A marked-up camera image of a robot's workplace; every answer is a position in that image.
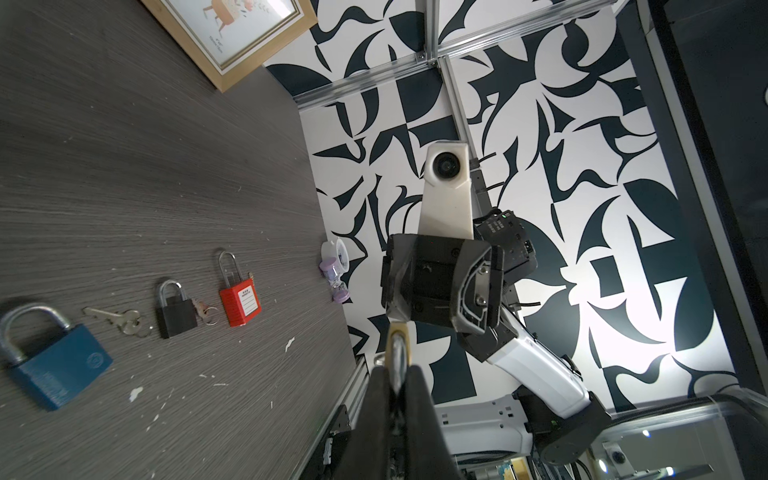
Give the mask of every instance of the black and white patterned wall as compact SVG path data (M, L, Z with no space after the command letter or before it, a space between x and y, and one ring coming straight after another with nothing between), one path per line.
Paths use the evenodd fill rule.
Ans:
M441 0L440 42L562 0ZM264 64L291 95L424 49L423 0L312 0L317 25Z
M469 5L471 18L482 2L453 3ZM492 202L524 221L537 250L539 268L517 285L522 301L541 302L521 312L529 329L571 356L609 409L735 383L611 10L454 58L452 67ZM301 119L326 231L353 259L344 279L350 339L371 360L389 328L379 286L386 238L416 232L426 148L457 137L445 86L436 70L424 71ZM450 331L409 328L435 403L480 402L517 387L468 356Z

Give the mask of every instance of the padlock shackle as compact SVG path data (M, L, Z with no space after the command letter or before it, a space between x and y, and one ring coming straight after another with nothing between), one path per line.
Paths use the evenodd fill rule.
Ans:
M182 301L188 300L187 292L184 291L184 287L181 286L181 283L178 283L176 280L173 280L173 279L168 279L168 280L165 280L163 283L161 283L160 286L157 288L157 299L160 301L161 307L168 306L168 299L165 296L165 287L169 285L175 285L176 288L179 289L179 293L181 293Z
M229 255L232 257L232 262L235 264L235 270L237 270L237 276L240 278L237 282L242 283L243 282L243 272L240 271L240 265L237 263L237 258L235 258L234 254L232 252L227 252L226 250L219 253L219 268L221 269L221 276L224 277L224 283L227 284L227 288L231 288L230 285L230 279L227 277L227 273L224 271L224 264L222 263L222 260L224 259L225 255Z
M72 330L74 325L58 310L44 303L25 303L10 310L0 318L0 353L12 364L18 365L27 361L27 356L11 341L11 324L20 316L34 312L46 312L54 322L65 331Z

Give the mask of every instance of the framed picture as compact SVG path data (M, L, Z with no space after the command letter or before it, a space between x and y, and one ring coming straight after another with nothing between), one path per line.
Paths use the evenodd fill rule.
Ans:
M310 0L141 0L220 91L317 23Z

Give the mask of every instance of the key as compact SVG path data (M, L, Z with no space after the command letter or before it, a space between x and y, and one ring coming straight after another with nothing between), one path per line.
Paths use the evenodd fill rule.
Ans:
M89 306L83 309L83 313L95 316L98 319L109 320L112 325L117 326L120 331L126 335L134 335L141 328L141 321L139 320L141 314L138 310L128 310L127 312L120 314Z

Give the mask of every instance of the black padlock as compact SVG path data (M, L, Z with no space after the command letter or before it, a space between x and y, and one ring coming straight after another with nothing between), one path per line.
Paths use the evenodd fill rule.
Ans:
M180 302L168 305L165 287L169 285L175 285L179 289ZM160 334L163 338L170 339L172 336L192 330L197 326L194 304L192 304L191 299L187 298L187 293L184 292L181 283L176 280L165 280L157 288L157 299L160 302L160 308L157 311L159 317L157 325L160 327Z

